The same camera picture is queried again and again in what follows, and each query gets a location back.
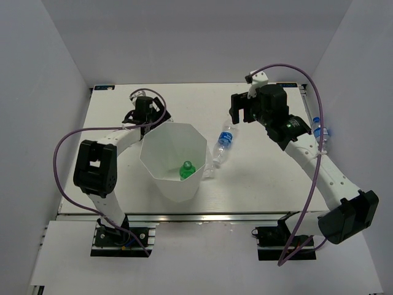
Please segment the blue label water bottle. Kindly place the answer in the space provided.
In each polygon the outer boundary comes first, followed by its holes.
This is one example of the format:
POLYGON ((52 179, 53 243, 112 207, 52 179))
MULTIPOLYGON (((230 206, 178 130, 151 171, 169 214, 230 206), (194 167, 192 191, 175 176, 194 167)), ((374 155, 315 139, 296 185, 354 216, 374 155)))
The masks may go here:
POLYGON ((238 126, 232 122, 232 117, 227 116, 212 151, 212 161, 216 168, 221 167, 228 160, 238 131, 238 126))

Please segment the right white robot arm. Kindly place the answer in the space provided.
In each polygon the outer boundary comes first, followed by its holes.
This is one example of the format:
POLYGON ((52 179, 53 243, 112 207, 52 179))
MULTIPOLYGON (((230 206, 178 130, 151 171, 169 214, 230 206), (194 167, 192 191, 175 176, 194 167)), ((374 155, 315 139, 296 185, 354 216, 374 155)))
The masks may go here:
POLYGON ((244 92, 231 96, 232 122, 258 122, 268 137, 303 169, 310 179, 317 174, 316 187, 328 211, 306 214, 300 228, 287 223, 277 230, 278 240, 291 245, 301 235, 320 235, 335 245, 368 228, 378 207, 373 191, 364 192, 352 183, 330 160, 318 151, 308 124, 289 112, 287 93, 277 84, 264 85, 250 96, 244 92))

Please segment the white octagonal plastic bin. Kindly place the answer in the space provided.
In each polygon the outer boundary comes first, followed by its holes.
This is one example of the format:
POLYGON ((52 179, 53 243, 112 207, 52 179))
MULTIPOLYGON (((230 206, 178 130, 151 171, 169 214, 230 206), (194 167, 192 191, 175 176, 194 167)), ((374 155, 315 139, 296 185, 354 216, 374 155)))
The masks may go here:
POLYGON ((165 122, 144 136, 140 161, 159 191, 174 202, 196 194, 206 165, 206 138, 192 125, 165 122), (180 169, 189 161, 196 171, 181 179, 180 169))

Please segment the green soda bottle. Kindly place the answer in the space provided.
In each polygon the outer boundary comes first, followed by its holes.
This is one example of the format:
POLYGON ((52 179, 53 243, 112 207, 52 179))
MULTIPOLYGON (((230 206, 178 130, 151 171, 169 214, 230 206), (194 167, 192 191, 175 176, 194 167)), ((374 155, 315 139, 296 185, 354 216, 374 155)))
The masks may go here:
POLYGON ((191 161, 189 160, 185 161, 179 169, 179 176, 181 178, 181 181, 187 179, 195 172, 196 172, 196 168, 193 166, 191 161))

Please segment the clear crushed plastic bottle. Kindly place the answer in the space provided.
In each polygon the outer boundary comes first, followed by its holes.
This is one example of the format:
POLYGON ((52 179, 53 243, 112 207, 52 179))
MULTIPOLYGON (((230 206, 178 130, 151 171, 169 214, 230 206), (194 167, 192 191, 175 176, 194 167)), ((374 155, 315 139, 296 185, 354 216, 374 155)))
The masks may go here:
POLYGON ((216 175, 216 161, 215 157, 212 155, 210 148, 206 147, 206 159, 203 172, 203 179, 213 179, 216 175))

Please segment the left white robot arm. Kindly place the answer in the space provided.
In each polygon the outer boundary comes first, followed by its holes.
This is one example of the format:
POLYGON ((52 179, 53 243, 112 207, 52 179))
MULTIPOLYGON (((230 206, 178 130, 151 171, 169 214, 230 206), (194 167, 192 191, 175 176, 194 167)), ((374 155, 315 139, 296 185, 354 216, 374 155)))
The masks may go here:
POLYGON ((170 118, 158 97, 138 96, 134 99, 134 109, 127 113, 120 129, 97 141, 83 140, 79 146, 74 185, 88 195, 96 210, 103 214, 102 225, 110 227, 108 236, 116 245, 124 245, 130 237, 130 230, 125 225, 126 214, 114 192, 117 158, 170 118))

